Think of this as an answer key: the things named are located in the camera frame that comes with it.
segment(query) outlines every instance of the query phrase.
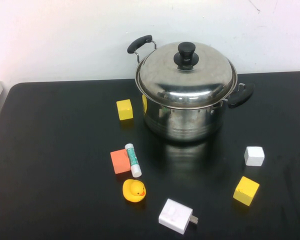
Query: stainless steel pot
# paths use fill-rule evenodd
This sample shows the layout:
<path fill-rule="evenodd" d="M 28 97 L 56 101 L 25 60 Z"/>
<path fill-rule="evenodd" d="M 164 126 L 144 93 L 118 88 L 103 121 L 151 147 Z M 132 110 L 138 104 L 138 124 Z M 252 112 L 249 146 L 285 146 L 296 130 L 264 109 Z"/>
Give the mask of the stainless steel pot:
<path fill-rule="evenodd" d="M 154 51 L 140 61 L 136 50 L 154 43 Z M 253 83 L 239 83 L 233 64 L 213 47 L 174 42 L 157 48 L 151 35 L 128 47 L 136 54 L 135 82 L 143 93 L 144 120 L 158 135 L 179 142 L 203 139 L 223 122 L 226 106 L 245 103 Z"/>

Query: lid knob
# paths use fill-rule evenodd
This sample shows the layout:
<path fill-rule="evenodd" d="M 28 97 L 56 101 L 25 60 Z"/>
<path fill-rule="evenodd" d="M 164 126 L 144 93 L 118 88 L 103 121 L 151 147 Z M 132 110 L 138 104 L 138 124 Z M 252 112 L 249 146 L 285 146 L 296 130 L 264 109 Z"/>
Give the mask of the lid knob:
<path fill-rule="evenodd" d="M 174 55 L 174 63 L 180 70 L 192 70 L 199 62 L 199 56 L 195 53 L 196 45 L 192 42 L 182 42 L 178 45 L 178 52 Z"/>

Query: white cube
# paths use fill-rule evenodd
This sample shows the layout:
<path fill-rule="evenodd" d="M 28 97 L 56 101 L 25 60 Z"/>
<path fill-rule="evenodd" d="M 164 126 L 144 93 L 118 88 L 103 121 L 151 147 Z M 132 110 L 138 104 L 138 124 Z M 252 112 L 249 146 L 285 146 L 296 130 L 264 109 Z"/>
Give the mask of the white cube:
<path fill-rule="evenodd" d="M 247 146 L 244 153 L 245 165 L 260 167 L 265 159 L 265 153 L 260 146 Z"/>
<path fill-rule="evenodd" d="M 168 199 L 159 215 L 159 223 L 180 234 L 184 234 L 193 210 Z"/>

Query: orange sponge block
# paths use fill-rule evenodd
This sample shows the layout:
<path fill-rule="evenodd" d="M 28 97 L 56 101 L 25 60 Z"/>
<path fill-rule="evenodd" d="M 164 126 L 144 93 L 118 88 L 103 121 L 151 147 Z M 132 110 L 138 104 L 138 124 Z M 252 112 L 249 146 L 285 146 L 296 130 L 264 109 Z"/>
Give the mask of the orange sponge block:
<path fill-rule="evenodd" d="M 122 149 L 110 153 L 115 174 L 130 171 L 130 162 L 127 150 Z"/>

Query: yellow rubber duck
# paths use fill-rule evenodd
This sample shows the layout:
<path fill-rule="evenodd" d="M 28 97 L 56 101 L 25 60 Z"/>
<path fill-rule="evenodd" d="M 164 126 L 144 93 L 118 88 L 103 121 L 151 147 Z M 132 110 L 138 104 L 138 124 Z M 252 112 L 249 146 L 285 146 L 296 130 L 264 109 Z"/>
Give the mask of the yellow rubber duck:
<path fill-rule="evenodd" d="M 138 180 L 125 180 L 122 187 L 123 196 L 130 202 L 140 202 L 146 196 L 145 185 Z"/>

